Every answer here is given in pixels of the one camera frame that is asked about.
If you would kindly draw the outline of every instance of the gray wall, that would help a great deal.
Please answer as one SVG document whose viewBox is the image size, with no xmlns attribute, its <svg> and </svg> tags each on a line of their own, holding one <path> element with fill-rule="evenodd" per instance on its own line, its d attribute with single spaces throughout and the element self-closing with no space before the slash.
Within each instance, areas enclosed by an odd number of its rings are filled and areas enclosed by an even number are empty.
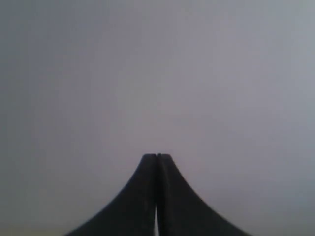
<svg viewBox="0 0 315 236">
<path fill-rule="evenodd" d="M 0 225 L 70 229 L 147 152 L 250 233 L 315 234 L 315 2 L 3 0 Z"/>
</svg>

